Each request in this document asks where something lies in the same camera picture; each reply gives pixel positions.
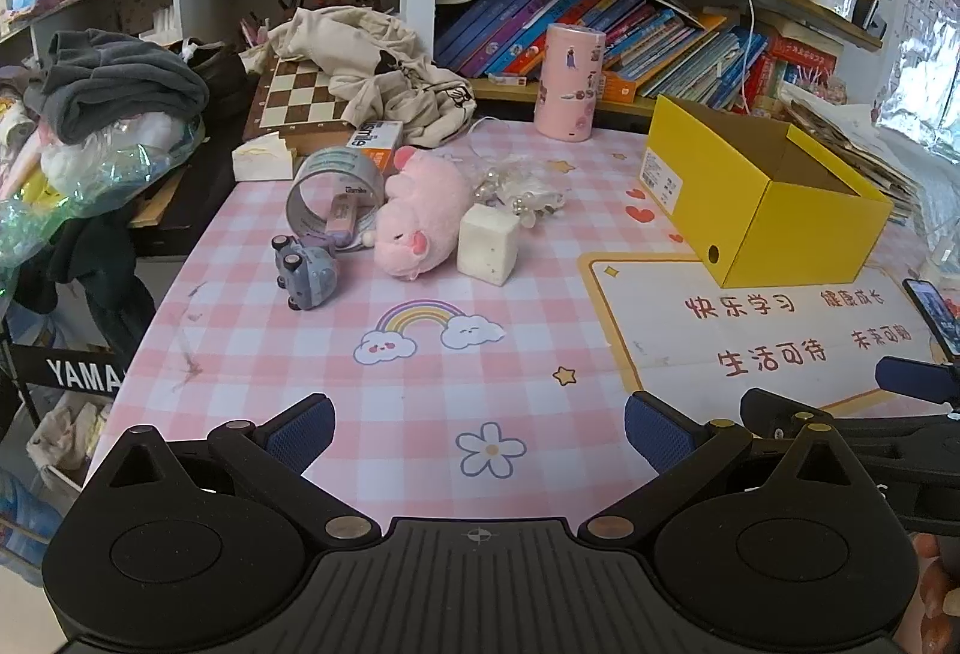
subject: white sponge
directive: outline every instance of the white sponge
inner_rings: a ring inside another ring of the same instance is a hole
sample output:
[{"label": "white sponge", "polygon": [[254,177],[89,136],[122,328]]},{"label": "white sponge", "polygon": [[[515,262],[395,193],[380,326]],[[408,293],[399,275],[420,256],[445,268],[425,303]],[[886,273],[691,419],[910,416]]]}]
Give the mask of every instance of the white sponge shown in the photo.
[{"label": "white sponge", "polygon": [[506,210],[474,205],[460,222],[457,269],[502,286],[517,264],[520,218]]}]

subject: pink cylindrical container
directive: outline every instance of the pink cylindrical container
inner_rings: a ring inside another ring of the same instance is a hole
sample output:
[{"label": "pink cylindrical container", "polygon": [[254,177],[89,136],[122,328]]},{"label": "pink cylindrical container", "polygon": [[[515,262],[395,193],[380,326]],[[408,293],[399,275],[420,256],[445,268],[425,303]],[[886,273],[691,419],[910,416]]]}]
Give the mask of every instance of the pink cylindrical container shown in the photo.
[{"label": "pink cylindrical container", "polygon": [[589,139],[603,77],[606,34],[554,23],[546,29],[544,67],[536,97],[534,126],[565,142]]}]

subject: human hand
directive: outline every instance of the human hand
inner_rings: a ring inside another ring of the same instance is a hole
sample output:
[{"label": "human hand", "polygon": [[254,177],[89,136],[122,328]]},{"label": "human hand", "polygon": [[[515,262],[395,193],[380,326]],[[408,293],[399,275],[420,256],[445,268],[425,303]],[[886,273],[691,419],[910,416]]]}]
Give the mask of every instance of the human hand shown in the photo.
[{"label": "human hand", "polygon": [[944,569],[940,547],[933,535],[915,535],[913,547],[922,560],[933,559],[920,567],[918,595],[923,603],[920,619],[920,652],[946,654],[954,638],[953,619],[960,617],[960,589]]}]

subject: cloud print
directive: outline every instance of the cloud print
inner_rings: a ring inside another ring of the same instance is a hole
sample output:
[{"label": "cloud print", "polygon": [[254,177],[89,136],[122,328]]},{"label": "cloud print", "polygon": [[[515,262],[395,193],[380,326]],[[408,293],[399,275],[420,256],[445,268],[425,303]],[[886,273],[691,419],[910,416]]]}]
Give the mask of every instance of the cloud print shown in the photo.
[{"label": "cloud print", "polygon": [[371,365],[394,359],[408,359],[416,353],[416,343],[395,331],[369,331],[353,352],[360,364]]},{"label": "cloud print", "polygon": [[495,343],[502,340],[506,332],[502,326],[490,322],[483,316],[457,316],[450,319],[440,342],[454,350],[465,347],[481,346],[483,343]]}]

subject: flower print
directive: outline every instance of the flower print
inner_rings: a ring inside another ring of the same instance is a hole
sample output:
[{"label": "flower print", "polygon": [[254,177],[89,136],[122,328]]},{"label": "flower print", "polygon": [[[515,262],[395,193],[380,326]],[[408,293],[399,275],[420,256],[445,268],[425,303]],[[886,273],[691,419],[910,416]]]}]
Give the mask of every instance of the flower print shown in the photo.
[{"label": "flower print", "polygon": [[514,474],[512,459],[518,459],[527,452],[526,443],[517,438],[504,438],[500,424],[487,422],[480,427],[480,434],[464,432],[457,435],[457,447],[467,451],[460,462],[460,471],[469,478],[475,478],[487,468],[497,478],[509,478]]}]

